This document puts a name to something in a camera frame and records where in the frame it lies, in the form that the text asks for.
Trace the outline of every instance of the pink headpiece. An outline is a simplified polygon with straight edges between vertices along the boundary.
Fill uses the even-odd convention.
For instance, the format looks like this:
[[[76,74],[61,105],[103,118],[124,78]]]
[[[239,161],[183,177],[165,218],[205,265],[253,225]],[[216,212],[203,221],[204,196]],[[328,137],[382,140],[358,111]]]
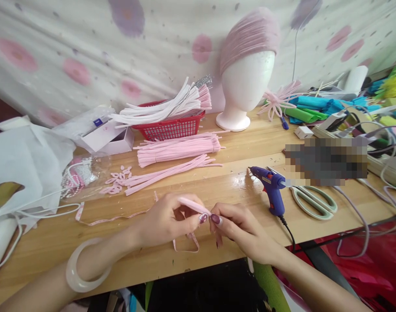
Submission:
[[[243,57],[261,51],[277,54],[280,26],[273,13],[259,7],[243,17],[230,30],[221,49],[220,73]]]

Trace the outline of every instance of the wooden tabletop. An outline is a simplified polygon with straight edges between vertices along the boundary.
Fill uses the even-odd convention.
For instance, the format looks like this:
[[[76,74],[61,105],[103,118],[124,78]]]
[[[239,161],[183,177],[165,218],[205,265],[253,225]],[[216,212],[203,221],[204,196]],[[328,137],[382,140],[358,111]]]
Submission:
[[[215,125],[216,114],[208,114],[201,122],[200,132],[218,131]],[[268,198],[262,192],[262,184],[256,178],[249,177],[248,166],[271,166],[286,175],[285,157],[282,149],[285,144],[302,144],[293,133],[295,126],[283,130],[278,118],[269,122],[266,116],[257,116],[256,111],[249,113],[251,124],[248,129],[236,133],[223,133],[220,140],[226,149],[210,154],[223,167],[192,169],[172,177],[163,179],[128,197],[124,192],[113,196],[91,195],[85,198],[85,209],[82,220],[93,222],[98,219],[112,218],[116,215],[131,215],[148,209],[154,204],[154,191],[161,197],[167,192],[196,193],[210,210],[217,202],[243,203],[257,217],[265,230],[279,243],[288,246],[289,236],[280,221],[268,211]],[[142,141],[136,133],[137,146]],[[133,174],[145,174],[166,169],[189,161],[181,159],[160,162],[141,169],[137,164],[137,153],[129,152],[111,157],[108,172],[119,172],[120,166],[133,166]],[[104,175],[101,181],[90,186],[87,192],[97,194],[103,182],[108,179]],[[377,189],[382,190],[382,182],[372,174],[368,181]],[[296,242],[303,242],[330,234],[360,227],[361,221],[348,202],[331,188],[322,188],[331,195],[338,204],[338,212],[328,221],[319,221],[305,214],[295,203],[291,191],[281,191],[286,207],[285,218],[295,237]],[[356,203],[367,222],[372,223],[389,218],[395,209],[379,200],[371,191],[355,180],[349,180],[342,189]],[[119,231],[136,222],[118,219],[114,222],[88,227],[77,223],[74,214],[41,220],[37,229],[30,230],[22,237],[12,257],[0,269],[0,303],[32,281],[36,276],[53,266],[66,261],[74,249],[82,242],[103,237]],[[159,278],[180,274],[190,270],[219,264],[243,257],[243,253],[235,243],[224,240],[224,247],[217,250],[215,238],[209,232],[208,222],[195,232],[200,244],[198,253],[175,252],[172,243],[158,247],[135,251],[117,262],[105,282],[85,296],[103,293],[125,286],[135,285]],[[193,242],[186,237],[177,239],[179,250],[194,250]]]

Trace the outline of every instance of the scissors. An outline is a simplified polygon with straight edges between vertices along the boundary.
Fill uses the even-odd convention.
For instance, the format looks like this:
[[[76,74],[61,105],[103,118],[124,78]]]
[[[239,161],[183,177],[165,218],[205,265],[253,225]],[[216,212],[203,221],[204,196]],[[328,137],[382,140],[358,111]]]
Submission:
[[[296,203],[299,207],[306,212],[311,217],[318,220],[329,220],[334,216],[334,213],[337,212],[338,206],[337,203],[324,191],[314,187],[314,186],[291,186],[292,195],[295,199]],[[323,196],[327,203],[325,203],[322,199],[314,195],[311,191],[318,193]],[[311,210],[307,209],[300,199],[305,200],[309,203],[313,208],[315,208],[320,214],[313,213]]]

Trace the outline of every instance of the red plastic basket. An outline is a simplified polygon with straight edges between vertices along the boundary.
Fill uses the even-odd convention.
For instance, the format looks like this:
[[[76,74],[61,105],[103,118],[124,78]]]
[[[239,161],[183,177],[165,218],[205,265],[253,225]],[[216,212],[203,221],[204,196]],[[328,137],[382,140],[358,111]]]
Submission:
[[[163,101],[149,102],[139,106],[154,106],[162,102]],[[166,120],[158,123],[148,123],[131,127],[133,129],[139,130],[145,139],[149,141],[175,139],[197,134],[199,122],[204,116],[205,111],[202,111],[197,112],[194,116],[186,118]]]

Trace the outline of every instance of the hot glue gun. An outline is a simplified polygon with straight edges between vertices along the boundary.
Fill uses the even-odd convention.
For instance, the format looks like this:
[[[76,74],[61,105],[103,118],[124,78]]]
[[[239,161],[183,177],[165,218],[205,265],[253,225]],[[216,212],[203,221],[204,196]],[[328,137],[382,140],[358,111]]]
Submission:
[[[283,205],[280,190],[286,187],[286,179],[271,168],[267,168],[249,167],[253,176],[256,176],[263,183],[263,191],[267,193],[270,202],[270,213],[280,217],[285,214],[285,206]]]

